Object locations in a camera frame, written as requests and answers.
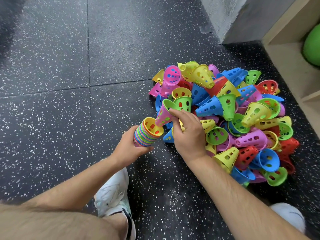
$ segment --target hand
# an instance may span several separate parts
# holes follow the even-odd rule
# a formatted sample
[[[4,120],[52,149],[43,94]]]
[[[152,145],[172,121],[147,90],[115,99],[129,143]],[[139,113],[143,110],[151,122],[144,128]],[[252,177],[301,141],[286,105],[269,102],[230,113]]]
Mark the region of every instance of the hand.
[[[134,145],[134,132],[138,127],[138,125],[135,125],[126,131],[112,153],[112,155],[117,158],[117,161],[122,168],[129,166],[131,163],[135,162],[138,157],[151,152],[154,149],[153,146],[136,147]]]
[[[199,119],[184,110],[170,109],[170,113],[175,116],[172,120],[174,145],[185,162],[206,156],[205,132]],[[184,132],[181,130],[178,118],[183,123]]]

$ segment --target person's right hand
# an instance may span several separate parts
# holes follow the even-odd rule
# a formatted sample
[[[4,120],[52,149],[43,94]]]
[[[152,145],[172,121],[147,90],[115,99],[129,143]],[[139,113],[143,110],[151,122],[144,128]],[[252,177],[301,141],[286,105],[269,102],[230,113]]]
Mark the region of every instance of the person's right hand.
[[[172,120],[174,145],[185,162],[206,156],[205,131],[199,119],[184,110],[170,109],[170,113],[175,116]],[[183,123],[184,132],[178,119]]]

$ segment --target person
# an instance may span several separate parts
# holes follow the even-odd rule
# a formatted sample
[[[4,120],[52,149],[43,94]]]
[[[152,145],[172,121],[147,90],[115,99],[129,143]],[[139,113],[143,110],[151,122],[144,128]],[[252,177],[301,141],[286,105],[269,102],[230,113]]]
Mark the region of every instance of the person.
[[[174,143],[218,208],[235,239],[309,239],[244,189],[206,154],[200,121],[186,111],[174,115]],[[184,124],[182,132],[180,119]],[[0,206],[1,239],[135,239],[126,167],[153,147],[135,147],[133,126],[102,161],[21,206]],[[98,217],[81,213],[94,196]]]

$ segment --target person's right arm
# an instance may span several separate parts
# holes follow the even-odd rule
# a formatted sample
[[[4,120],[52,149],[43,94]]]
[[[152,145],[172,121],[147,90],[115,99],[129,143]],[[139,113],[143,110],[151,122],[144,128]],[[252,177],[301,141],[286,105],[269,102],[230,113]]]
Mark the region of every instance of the person's right arm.
[[[309,239],[243,188],[206,154],[205,133],[198,118],[170,109],[175,147],[208,192],[237,240]],[[182,132],[179,118],[185,131]]]

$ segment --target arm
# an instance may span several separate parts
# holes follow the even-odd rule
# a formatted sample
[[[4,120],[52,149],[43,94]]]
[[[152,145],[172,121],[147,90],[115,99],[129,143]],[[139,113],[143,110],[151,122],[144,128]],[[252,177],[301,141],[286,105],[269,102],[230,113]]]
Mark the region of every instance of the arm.
[[[244,189],[212,158],[206,155],[205,134],[193,114],[171,109],[174,143],[188,167],[195,174],[218,208],[237,240],[309,239]]]
[[[32,198],[27,203],[53,209],[81,210],[116,172],[153,149],[151,146],[134,146],[134,132],[137,128],[138,126],[133,126],[122,135],[121,141],[110,157]]]

